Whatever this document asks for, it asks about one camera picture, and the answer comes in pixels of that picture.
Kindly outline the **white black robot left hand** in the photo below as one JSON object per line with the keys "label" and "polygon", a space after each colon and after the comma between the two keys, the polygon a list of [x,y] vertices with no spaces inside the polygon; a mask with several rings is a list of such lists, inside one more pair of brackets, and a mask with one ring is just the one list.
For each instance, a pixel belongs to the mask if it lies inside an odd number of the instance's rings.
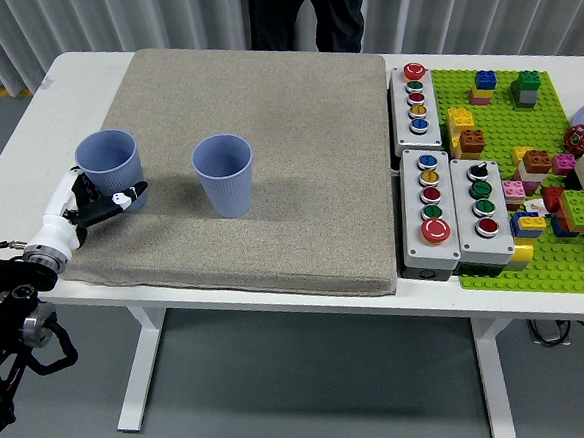
{"label": "white black robot left hand", "polygon": [[144,180],[126,189],[105,194],[78,167],[71,168],[59,182],[44,211],[43,225],[29,247],[49,248],[66,258],[85,242],[88,227],[127,211],[147,191]]}

